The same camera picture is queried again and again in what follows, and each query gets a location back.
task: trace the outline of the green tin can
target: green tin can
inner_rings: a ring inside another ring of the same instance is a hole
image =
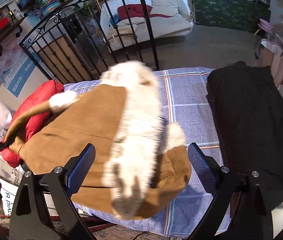
[[[59,0],[36,0],[36,2],[41,9],[43,16],[46,16],[60,5]]]

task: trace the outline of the paper bag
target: paper bag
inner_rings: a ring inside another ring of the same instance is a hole
[[[261,40],[262,50],[259,59],[263,66],[270,66],[275,86],[278,88],[283,80],[283,49],[278,43],[267,39]]]

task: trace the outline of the metal screw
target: metal screw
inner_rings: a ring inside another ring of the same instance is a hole
[[[30,175],[31,175],[31,171],[26,171],[25,174],[24,174],[24,176],[25,176],[26,178],[30,177]]]
[[[228,173],[228,172],[229,172],[229,168],[226,167],[226,166],[222,166],[222,167],[221,167],[221,171],[222,171],[223,173]]]
[[[56,167],[56,168],[54,169],[54,172],[58,174],[58,173],[61,173],[62,170],[63,170],[63,167],[58,166],[58,167]]]
[[[252,176],[254,176],[255,178],[257,178],[259,176],[259,173],[257,171],[253,171],[252,173]]]

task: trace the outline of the black clamp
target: black clamp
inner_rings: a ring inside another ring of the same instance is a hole
[[[70,197],[77,193],[95,159],[95,147],[88,144],[82,153],[64,167],[34,175],[27,171],[19,185],[11,213],[10,240],[96,240]],[[51,222],[43,193],[50,193],[67,236],[57,232]]]

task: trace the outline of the red puffer jacket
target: red puffer jacket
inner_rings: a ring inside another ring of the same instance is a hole
[[[57,93],[61,93],[64,91],[64,85],[50,80],[43,83],[40,87],[36,89],[36,91],[31,94],[18,108],[16,113],[13,115],[11,123],[22,113],[28,111],[33,106],[36,106],[44,101],[49,100],[53,95]],[[26,126],[26,138],[25,142],[27,142],[34,134],[36,134],[42,126],[45,124],[49,117],[49,113],[38,114],[30,118],[27,126]],[[10,149],[6,148],[1,151],[1,155],[3,159],[13,168],[19,166],[20,164],[20,156],[16,153],[12,152]]]

